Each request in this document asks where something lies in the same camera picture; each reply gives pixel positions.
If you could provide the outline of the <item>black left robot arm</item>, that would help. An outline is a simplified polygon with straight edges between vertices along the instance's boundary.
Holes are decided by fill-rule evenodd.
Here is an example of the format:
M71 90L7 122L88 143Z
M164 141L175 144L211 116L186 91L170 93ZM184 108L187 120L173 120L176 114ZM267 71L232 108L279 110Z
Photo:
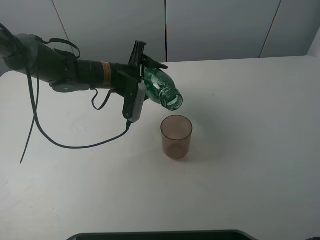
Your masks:
M44 41L33 34L12 35L0 30L0 57L9 69L25 74L29 68L32 77L39 77L59 93L111 89L124 98L122 114L135 122L144 102L143 68L167 69L144 54L146 43L136 41L128 64L82 60L79 55L51 49L50 43L63 43L75 48L73 43L52 38Z

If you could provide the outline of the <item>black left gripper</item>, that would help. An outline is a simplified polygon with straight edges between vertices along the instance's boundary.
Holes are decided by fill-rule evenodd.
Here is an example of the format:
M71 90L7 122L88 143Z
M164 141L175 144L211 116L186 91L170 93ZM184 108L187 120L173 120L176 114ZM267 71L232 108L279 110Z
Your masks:
M111 93L124 98L122 115L131 118L138 92L138 84L142 83L140 68L143 66L152 69L168 69L168 66L153 60L144 54L147 44L136 40L128 64L111 63Z

